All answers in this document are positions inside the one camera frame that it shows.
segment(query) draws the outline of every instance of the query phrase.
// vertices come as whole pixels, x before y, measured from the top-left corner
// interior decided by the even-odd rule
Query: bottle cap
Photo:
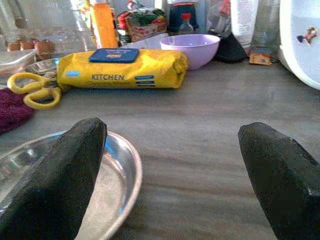
[[[181,16],[182,20],[187,20],[191,18],[191,14],[190,13],[182,13]]]

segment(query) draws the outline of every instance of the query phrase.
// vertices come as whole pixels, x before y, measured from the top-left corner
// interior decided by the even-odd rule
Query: plastic bottle
[[[250,53],[259,0],[230,0],[231,29],[245,53]]]
[[[260,0],[256,16],[252,48],[256,52],[273,53],[279,46],[280,0]]]
[[[112,10],[106,0],[95,0],[95,2],[96,3],[90,7],[90,14],[96,46],[98,49],[117,48],[118,41],[114,28]]]
[[[182,35],[182,34],[193,34],[193,33],[195,33],[194,32],[194,28],[190,24],[191,14],[190,13],[183,13],[181,18],[182,18],[183,23],[179,27],[178,34]]]

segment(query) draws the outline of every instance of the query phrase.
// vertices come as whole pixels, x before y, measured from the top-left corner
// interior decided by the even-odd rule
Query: blue label
[[[155,81],[136,81],[136,84],[155,84]]]
[[[142,79],[154,79],[155,76],[153,75],[146,75],[146,76],[136,76],[134,79],[135,80],[142,80]]]
[[[138,87],[145,87],[145,88],[156,87],[156,85],[143,85],[143,84],[139,84],[137,86]]]
[[[67,77],[78,77],[79,76],[79,71],[67,71],[66,72]]]

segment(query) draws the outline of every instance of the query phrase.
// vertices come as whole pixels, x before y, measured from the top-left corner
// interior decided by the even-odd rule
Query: wooden countertop
[[[113,239],[270,240],[241,156],[240,126],[264,122],[320,160],[320,91],[281,64],[210,62],[180,89],[73,89],[0,135],[0,154],[98,117],[142,158],[141,192]]]

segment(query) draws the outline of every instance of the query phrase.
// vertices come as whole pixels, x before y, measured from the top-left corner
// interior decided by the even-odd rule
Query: plastic bowl
[[[210,62],[219,47],[220,38],[208,34],[170,36],[160,41],[163,50],[178,50],[186,54],[188,69],[198,69]]]

